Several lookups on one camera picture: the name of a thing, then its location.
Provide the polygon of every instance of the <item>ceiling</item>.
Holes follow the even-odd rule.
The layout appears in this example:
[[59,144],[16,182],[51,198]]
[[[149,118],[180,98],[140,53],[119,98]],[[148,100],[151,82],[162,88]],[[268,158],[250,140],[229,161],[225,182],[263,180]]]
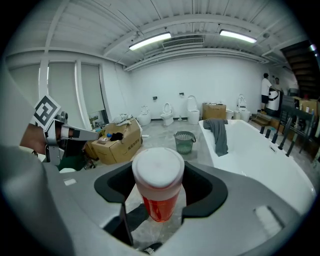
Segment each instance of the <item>ceiling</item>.
[[[257,42],[220,36],[222,29]],[[164,32],[171,33],[171,40],[204,41],[170,50],[162,42],[129,50]],[[7,55],[78,52],[118,62],[128,71],[159,61],[217,55],[283,66],[286,59],[280,49],[306,39],[278,0],[43,0],[17,30]]]

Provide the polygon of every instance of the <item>ceiling light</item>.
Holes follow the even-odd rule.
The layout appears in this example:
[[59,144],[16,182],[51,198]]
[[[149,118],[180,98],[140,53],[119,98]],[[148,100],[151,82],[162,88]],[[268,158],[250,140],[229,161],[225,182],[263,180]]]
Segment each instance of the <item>ceiling light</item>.
[[129,46],[129,49],[133,51],[133,50],[136,50],[136,49],[138,49],[140,47],[146,46],[148,44],[152,44],[154,42],[157,42],[157,41],[160,41],[160,40],[165,40],[165,39],[168,39],[168,38],[171,38],[171,34],[169,32],[158,34],[158,35],[149,37],[149,38],[147,38],[145,40],[142,40],[140,42],[137,42],[137,43]]
[[231,31],[224,30],[224,29],[220,31],[220,36],[238,38],[240,40],[244,40],[244,41],[247,41],[249,43],[255,43],[257,41],[253,37],[249,37],[249,36],[246,36],[244,34],[239,34],[239,33],[231,32]]
[[311,45],[310,45],[310,48],[311,48],[312,51],[315,51],[315,50],[317,49],[317,47],[316,47],[315,44],[311,44]]

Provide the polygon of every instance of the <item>red cup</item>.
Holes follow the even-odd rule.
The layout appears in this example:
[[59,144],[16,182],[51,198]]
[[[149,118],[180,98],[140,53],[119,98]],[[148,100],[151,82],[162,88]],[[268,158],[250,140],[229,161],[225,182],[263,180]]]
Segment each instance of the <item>red cup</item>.
[[147,212],[156,222],[165,222],[173,214],[184,169],[181,155],[165,147],[147,149],[134,158],[136,186]]

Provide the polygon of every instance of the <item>trash can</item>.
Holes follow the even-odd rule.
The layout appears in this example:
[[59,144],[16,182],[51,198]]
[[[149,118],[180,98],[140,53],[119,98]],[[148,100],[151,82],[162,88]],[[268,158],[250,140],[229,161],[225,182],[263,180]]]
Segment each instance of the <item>trash can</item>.
[[192,151],[192,145],[196,142],[196,137],[189,131],[178,131],[174,135],[176,151],[179,154],[185,155]]

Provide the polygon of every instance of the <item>white wall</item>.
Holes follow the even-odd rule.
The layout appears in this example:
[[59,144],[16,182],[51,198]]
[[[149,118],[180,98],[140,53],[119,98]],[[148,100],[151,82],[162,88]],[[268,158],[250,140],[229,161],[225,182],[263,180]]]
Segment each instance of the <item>white wall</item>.
[[169,102],[174,117],[187,116],[187,98],[194,95],[201,109],[203,102],[223,102],[235,110],[239,94],[247,108],[256,113],[261,105],[261,81],[268,72],[265,65],[231,57],[199,57],[168,61],[131,73],[137,102],[135,114],[144,104],[151,118],[160,118],[163,105]]
[[102,67],[109,120],[112,121],[119,114],[131,114],[134,103],[130,74],[123,71],[121,65],[115,65],[111,61],[104,61]]

